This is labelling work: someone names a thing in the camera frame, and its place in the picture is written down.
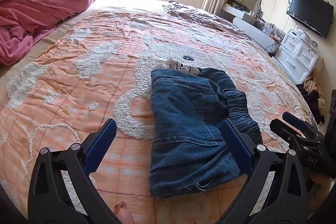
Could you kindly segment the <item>person right hand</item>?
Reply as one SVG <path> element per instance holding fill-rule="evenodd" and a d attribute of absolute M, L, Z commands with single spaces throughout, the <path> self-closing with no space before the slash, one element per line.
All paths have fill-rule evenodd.
<path fill-rule="evenodd" d="M 333 179 L 319 173 L 313 173 L 310 178 L 317 185 L 317 188 L 313 190 L 313 193 L 310 194 L 309 198 L 309 214 L 312 214 L 327 198 Z"/>

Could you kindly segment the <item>person left hand thumb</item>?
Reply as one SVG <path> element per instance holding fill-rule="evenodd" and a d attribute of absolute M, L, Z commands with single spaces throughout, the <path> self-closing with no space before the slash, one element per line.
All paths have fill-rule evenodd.
<path fill-rule="evenodd" d="M 134 218 L 127 210 L 127 204 L 123 201 L 114 206 L 114 215 L 120 220 L 122 224 L 135 224 Z"/>

